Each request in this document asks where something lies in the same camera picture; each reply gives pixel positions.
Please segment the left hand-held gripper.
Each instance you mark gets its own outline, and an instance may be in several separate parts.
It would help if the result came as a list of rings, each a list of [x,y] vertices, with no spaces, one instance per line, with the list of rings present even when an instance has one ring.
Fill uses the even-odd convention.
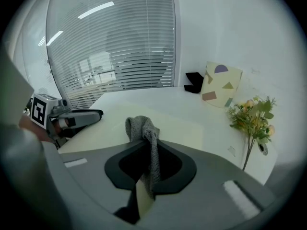
[[[67,101],[58,99],[43,93],[35,93],[31,99],[31,121],[46,130],[48,136],[53,140],[53,144],[60,148],[71,135],[69,118],[66,117],[71,111]],[[85,127],[101,120],[103,111],[99,109],[79,109],[72,110],[72,128]],[[60,133],[56,133],[53,120],[58,119],[62,128]]]

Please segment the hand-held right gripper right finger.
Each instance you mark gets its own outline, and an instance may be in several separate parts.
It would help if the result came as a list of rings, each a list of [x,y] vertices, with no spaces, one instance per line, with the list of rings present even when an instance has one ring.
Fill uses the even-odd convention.
[[[274,215],[276,197],[265,186],[228,160],[208,152],[163,141],[196,163],[194,179],[178,194],[158,195],[138,221],[144,230],[259,230]],[[224,188],[234,181],[259,209],[247,219]]]

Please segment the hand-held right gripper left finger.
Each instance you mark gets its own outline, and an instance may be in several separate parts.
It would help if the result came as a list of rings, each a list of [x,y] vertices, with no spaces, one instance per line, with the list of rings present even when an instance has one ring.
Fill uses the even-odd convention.
[[[114,155],[127,156],[145,145],[137,141],[60,154],[52,143],[43,142],[48,173],[70,224],[137,224],[136,183],[127,190],[116,187],[106,174],[105,164]]]

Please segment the grey knitted cloth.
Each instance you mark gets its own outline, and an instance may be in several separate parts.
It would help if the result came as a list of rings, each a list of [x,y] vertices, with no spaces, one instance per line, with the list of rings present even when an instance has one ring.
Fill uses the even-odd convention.
[[[150,152],[149,165],[145,167],[141,181],[144,183],[150,199],[154,199],[153,186],[161,180],[157,146],[160,129],[154,126],[150,118],[139,115],[126,118],[125,130],[131,142],[143,139],[150,144],[150,147],[147,149]]]

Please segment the person's left forearm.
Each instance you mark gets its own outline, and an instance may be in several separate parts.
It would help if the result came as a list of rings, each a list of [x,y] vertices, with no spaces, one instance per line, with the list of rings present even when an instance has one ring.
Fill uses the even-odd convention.
[[[46,130],[32,122],[30,117],[27,115],[22,114],[19,121],[19,127],[31,131],[40,141],[53,142],[53,140],[48,136]]]

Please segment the artificial flower bouquet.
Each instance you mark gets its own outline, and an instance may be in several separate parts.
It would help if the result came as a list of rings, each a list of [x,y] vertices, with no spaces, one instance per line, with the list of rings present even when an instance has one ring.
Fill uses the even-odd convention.
[[[229,107],[227,111],[231,121],[229,126],[240,131],[247,138],[247,152],[242,170],[245,170],[255,144],[263,155],[268,154],[267,143],[271,142],[275,133],[274,125],[269,124],[269,121],[274,118],[272,110],[275,106],[275,98],[267,96],[263,99],[255,96],[245,103],[237,103]]]

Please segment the white window blinds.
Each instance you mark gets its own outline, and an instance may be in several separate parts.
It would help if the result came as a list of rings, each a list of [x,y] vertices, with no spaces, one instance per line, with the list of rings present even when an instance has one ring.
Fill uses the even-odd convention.
[[[13,60],[36,93],[88,108],[106,92],[174,85],[174,0],[34,0]]]

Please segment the cream patterned pot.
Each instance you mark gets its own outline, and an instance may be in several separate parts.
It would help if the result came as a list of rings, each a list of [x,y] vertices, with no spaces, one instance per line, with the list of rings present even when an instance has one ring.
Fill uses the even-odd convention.
[[[243,71],[215,62],[207,62],[201,87],[201,99],[219,108],[228,108],[237,92]]]

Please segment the black fabric bundle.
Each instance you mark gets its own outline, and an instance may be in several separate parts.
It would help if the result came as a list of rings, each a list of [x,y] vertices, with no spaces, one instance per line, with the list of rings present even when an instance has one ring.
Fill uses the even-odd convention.
[[[188,72],[186,77],[191,85],[184,85],[184,90],[190,93],[198,94],[201,92],[204,77],[198,72]]]

